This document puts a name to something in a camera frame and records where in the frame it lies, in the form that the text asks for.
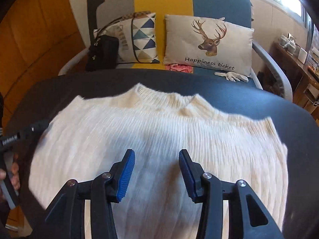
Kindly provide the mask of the person left hand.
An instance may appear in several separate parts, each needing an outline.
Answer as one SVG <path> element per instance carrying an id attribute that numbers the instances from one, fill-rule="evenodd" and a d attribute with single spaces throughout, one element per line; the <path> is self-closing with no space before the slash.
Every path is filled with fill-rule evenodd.
<path id="1" fill-rule="evenodd" d="M 10 178 L 11 184 L 14 187 L 14 190 L 18 191 L 20 189 L 20 177 L 19 177 L 19 166 L 17 163 L 18 154 L 13 155 L 13 162 L 11 166 L 12 177 Z M 1 181 L 6 177 L 6 172 L 3 169 L 0 169 L 1 172 Z M 6 201 L 6 198 L 1 189 L 1 202 Z"/>

